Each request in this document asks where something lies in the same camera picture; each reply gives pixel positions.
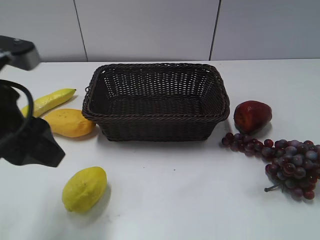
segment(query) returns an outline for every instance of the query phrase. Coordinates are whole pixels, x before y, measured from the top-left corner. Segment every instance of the yellow lemon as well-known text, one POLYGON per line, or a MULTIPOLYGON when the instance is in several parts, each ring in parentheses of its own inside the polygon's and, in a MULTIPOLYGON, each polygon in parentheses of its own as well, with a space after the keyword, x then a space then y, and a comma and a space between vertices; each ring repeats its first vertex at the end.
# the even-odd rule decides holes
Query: yellow lemon
POLYGON ((107 174, 98 166, 78 171, 64 186, 62 202, 70 212, 85 213, 106 190, 107 174))
POLYGON ((50 112, 44 117, 51 131, 69 138, 77 138, 91 133, 96 124, 86 119, 81 110, 78 109, 58 109, 50 112))
MULTIPOLYGON (((51 94, 45 95, 43 97, 38 98, 33 102, 33 116, 39 117, 50 109, 55 108, 56 106, 65 103, 75 94, 76 90, 72 88, 63 88, 58 91, 55 91, 51 94)), ((24 117, 27 116, 28 113, 28 105, 21 109, 21 112, 24 117)))

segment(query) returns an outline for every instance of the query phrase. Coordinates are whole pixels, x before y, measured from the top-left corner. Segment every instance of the white table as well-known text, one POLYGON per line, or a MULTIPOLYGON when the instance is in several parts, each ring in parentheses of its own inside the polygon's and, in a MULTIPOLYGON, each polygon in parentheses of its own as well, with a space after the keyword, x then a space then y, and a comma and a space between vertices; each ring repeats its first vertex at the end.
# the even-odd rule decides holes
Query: white table
MULTIPOLYGON (((320 143, 320 59, 202 62, 217 67, 237 104, 258 100, 273 110, 260 140, 320 143)), ((25 85, 34 98, 61 88, 77 97, 61 108, 81 109, 94 70, 107 63, 42 63, 26 72, 6 67, 0 78, 25 85)), ((26 103, 21 97, 19 106, 26 103)), ((110 142, 56 136, 66 152, 58 168, 14 166, 0 160, 1 240, 301 240, 319 236, 320 186, 313 201, 275 190, 265 163, 219 147, 221 122, 204 142, 110 142), (100 166, 108 190, 87 214, 69 213, 62 189, 77 171, 100 166)))

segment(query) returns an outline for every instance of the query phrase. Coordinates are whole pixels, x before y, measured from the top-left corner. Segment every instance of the yellow mango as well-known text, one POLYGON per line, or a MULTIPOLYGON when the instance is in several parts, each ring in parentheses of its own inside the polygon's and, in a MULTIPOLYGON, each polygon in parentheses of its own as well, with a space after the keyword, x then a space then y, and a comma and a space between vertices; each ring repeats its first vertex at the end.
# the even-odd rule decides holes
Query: yellow mango
POLYGON ((78 109, 58 109, 44 117, 51 131, 69 138, 77 138, 91 133, 96 124, 87 120, 78 109))
POLYGON ((102 197, 107 187, 107 174, 99 166, 78 171, 66 183, 62 202, 70 212, 85 213, 102 197))

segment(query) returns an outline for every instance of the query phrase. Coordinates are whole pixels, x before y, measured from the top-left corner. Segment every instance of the banana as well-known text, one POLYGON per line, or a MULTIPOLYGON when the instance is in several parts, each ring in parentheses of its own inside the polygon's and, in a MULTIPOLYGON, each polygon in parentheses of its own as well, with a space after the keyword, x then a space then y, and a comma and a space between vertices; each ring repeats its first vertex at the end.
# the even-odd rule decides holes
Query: banana
MULTIPOLYGON (((37 100, 33 101, 33 116, 37 118, 45 112, 49 111, 50 109, 53 109, 56 106, 65 103, 70 98, 72 98, 75 92, 76 89, 63 88, 49 95, 38 98, 37 100)), ((28 109, 28 105, 21 109, 22 115, 24 117, 27 116, 28 109)))

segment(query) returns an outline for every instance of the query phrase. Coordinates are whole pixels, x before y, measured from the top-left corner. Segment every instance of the wicker basket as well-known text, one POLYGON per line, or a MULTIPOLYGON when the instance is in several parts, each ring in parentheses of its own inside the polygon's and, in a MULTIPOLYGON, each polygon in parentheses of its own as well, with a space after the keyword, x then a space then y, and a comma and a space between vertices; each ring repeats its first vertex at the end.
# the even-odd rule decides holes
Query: wicker basket
POLYGON ((227 119, 229 105, 213 66, 111 64, 93 74, 82 114, 110 141, 201 141, 227 119))

